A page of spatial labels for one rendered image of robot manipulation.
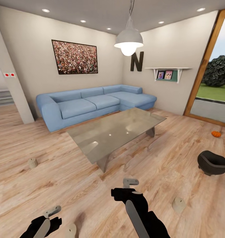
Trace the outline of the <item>pumpkin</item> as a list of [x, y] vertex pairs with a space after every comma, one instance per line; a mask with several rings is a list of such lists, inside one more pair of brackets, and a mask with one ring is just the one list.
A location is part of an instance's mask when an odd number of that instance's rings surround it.
[[215, 137], [220, 137], [221, 136], [221, 133], [219, 133], [218, 131], [213, 131], [211, 134]]

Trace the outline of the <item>cauldron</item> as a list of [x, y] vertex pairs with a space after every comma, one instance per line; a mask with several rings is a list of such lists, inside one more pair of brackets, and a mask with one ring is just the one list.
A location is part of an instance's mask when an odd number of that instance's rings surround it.
[[198, 155], [198, 164], [206, 175], [221, 175], [225, 173], [225, 158], [209, 150]]

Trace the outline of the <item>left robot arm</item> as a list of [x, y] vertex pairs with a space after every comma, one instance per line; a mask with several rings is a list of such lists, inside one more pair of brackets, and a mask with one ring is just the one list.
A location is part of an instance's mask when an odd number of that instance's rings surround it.
[[61, 211], [61, 206], [55, 206], [43, 212], [43, 216], [35, 218], [31, 221], [27, 231], [20, 238], [45, 238], [50, 233], [59, 229], [62, 219], [55, 217], [50, 220], [49, 217]]

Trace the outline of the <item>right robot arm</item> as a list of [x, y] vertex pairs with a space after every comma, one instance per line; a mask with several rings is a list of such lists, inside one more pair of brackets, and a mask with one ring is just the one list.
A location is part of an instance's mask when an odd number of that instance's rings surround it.
[[148, 203], [143, 193], [130, 188], [138, 185], [134, 178], [124, 178], [122, 188], [111, 189], [115, 201], [122, 201], [139, 238], [170, 238], [167, 229], [153, 211], [148, 212]]

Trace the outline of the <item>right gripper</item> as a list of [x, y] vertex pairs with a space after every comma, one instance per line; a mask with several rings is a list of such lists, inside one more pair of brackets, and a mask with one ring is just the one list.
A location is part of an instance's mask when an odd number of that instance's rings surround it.
[[130, 188], [130, 189], [125, 189], [125, 188], [114, 188], [111, 189], [111, 196], [114, 197], [115, 201], [123, 201], [124, 202], [124, 194], [127, 191], [135, 191], [134, 188]]

